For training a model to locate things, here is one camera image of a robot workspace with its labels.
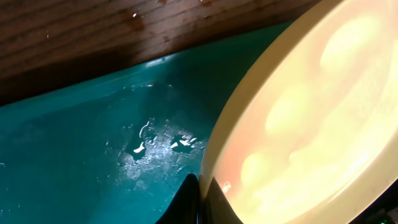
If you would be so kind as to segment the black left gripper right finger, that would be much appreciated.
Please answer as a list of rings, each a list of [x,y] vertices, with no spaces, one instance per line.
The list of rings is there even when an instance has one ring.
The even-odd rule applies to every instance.
[[[235,214],[215,178],[203,202],[203,224],[243,224]]]

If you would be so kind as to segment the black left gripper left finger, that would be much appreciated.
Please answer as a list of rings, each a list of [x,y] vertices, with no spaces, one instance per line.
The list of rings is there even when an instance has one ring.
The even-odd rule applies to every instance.
[[[198,209],[198,179],[195,174],[188,174],[156,224],[197,224]]]

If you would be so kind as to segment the small yellow plate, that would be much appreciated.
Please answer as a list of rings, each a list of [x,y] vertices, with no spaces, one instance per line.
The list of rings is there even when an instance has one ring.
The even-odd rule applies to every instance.
[[[397,179],[397,1],[320,1],[255,61],[203,156],[242,223],[349,223]]]

